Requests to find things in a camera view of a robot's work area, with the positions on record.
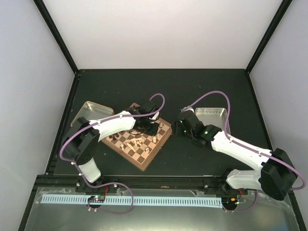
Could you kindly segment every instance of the wooden chessboard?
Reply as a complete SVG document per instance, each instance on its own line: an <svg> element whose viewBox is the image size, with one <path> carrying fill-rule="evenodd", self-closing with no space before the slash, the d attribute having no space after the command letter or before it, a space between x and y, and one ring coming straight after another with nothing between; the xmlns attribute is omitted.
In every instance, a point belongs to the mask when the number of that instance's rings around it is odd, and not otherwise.
<svg viewBox="0 0 308 231"><path fill-rule="evenodd" d="M158 126L157 133L159 136L156 137L156 143L153 142L153 136L143 133L138 134L139 132L136 130L122 131L106 137L102 141L125 159L130 161L133 165L144 171L172 133L171 124L162 118L159 118L156 123L160 124L160 126ZM133 141L129 142L135 151L129 148L126 143L126 140L131 140L133 138L142 138L144 140L141 145L136 145Z"/></svg>

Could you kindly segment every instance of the silver tray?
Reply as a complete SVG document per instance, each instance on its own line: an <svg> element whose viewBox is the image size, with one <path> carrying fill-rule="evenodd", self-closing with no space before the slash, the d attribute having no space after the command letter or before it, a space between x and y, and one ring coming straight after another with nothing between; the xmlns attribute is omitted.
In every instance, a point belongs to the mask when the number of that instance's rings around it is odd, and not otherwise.
<svg viewBox="0 0 308 231"><path fill-rule="evenodd" d="M114 114L114 111L110 107L106 107L98 103L86 101L81 107L80 111L75 116L73 122L71 123L71 126L74 124L74 122L78 118L82 116L85 117L86 120L92 120L92 119L106 118L108 116L112 116L113 114Z"/></svg>
<svg viewBox="0 0 308 231"><path fill-rule="evenodd" d="M220 107L198 107L195 114L200 121L206 126L209 124L215 125L224 130L227 119L227 110ZM227 133L230 134L230 126L227 124Z"/></svg>

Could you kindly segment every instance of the white panel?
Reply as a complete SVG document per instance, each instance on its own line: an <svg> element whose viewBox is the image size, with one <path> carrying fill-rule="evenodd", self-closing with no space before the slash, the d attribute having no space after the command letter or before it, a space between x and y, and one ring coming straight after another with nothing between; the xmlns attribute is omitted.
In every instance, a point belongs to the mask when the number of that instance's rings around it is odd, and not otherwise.
<svg viewBox="0 0 308 231"><path fill-rule="evenodd" d="M308 179L308 1L293 1L252 71L274 148ZM308 226L308 187L295 192Z"/></svg>
<svg viewBox="0 0 308 231"><path fill-rule="evenodd" d="M18 230L74 74L33 1L0 6L0 230Z"/></svg>
<svg viewBox="0 0 308 231"><path fill-rule="evenodd" d="M44 0L78 68L246 68L281 0Z"/></svg>

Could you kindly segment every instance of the black frame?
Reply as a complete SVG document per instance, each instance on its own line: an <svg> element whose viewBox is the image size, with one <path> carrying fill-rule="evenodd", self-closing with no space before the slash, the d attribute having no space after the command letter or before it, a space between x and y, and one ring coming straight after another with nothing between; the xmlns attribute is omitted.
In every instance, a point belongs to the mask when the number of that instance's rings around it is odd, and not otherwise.
<svg viewBox="0 0 308 231"><path fill-rule="evenodd" d="M55 138L55 142L51 151L51 155L47 164L47 168L46 168L46 175L39 175L37 176L37 179L35 181L33 190L31 192L29 201L27 203L26 206L26 210L24 213L24 216L22 218L19 230L24 230L26 227L26 222L28 219L28 216L30 214L31 211L31 207L37 192L38 187L71 187L71 188L76 188L76 184L78 183L78 181L80 180L80 177L78 176L54 176L53 172L54 172L54 168L55 168L55 164L57 161L57 153L60 150L60 145L61 145L61 140L64 136L64 128L65 128L65 124L67 124L67 119L68 119L68 114L69 111L71 110L71 106L73 103L73 99L79 84L79 80L80 80L80 75L79 75L79 69L77 68L65 42L63 41L60 32L58 31L55 23L53 22L51 15L49 14L43 0L33 0L34 3L36 4L38 10L40 11L43 19L45 20L47 26L49 27L52 35L54 36L55 40L57 41L62 53L64 54L67 62L69 63L72 71L75 74L74 77L74 81L71 87L71 90L69 92L69 96L65 105L65 109L64 109L64 113L57 131L57 135ZM246 75L247 75L247 79L250 83L250 87L251 87L251 91L254 94L254 99L255 99L255 103L257 105L257 109L258 109L258 113L260 118L262 119L262 124L264 127L264 131L266 132L266 138L267 138L267 142L269 144L269 146L272 148L271 143L270 143L270 138L269 135L267 133L266 130L266 126L263 120L263 116L261 114L261 110L259 107L259 104L257 102L257 97L251 82L251 78L250 78L250 73L252 71L252 69L254 68L255 64L257 63L259 57L261 56L263 50L265 49L268 41L270 40L271 36L273 35L275 29L277 28L279 22L281 21L281 19L283 18L285 12L287 11L288 7L290 6L292 0L282 0L276 14L274 15L268 29L266 30L262 40L260 41L254 55L252 56L247 68L245 69ZM177 185L177 187L180 188L189 188L189 189L200 189L203 188L204 186L204 182L203 182L203 178L202 177L189 177L189 178L182 178L182 177L143 177L142 178L142 183L139 183L138 185L144 185L144 186L152 186L154 187L154 185L156 183L153 184L153 182L159 182L159 185L166 185L166 186L175 186ZM132 182L134 182L134 178L132 177L122 177L121 182L126 182L129 183L130 185L132 184ZM298 203L297 200L295 198L295 195L293 192L289 192L289 197L293 206L293 210L296 216L296 220L297 223L299 225L299 228L301 231L306 231L306 226L304 224L304 220L303 217L300 213L299 207L298 207Z"/></svg>

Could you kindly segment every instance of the black table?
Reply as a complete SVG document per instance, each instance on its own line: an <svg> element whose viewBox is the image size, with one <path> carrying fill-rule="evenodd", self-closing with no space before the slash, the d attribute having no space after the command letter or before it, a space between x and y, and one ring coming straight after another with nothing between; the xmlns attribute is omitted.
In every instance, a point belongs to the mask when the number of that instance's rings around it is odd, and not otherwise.
<svg viewBox="0 0 308 231"><path fill-rule="evenodd" d="M212 90L220 90L230 99L231 134L253 145L269 148L250 78L243 69L82 70L65 134L85 101L111 107L119 113L133 102L142 104L159 92L166 98L161 117L172 123L177 120L181 108ZM161 103L159 97L154 101L157 105ZM223 96L215 94L196 107L227 108L227 103ZM102 174L107 176L219 176L227 168L250 169L225 154L200 149L188 138L173 136L145 171L102 142L98 144L94 159ZM77 171L70 163L58 160L54 174L76 175Z"/></svg>

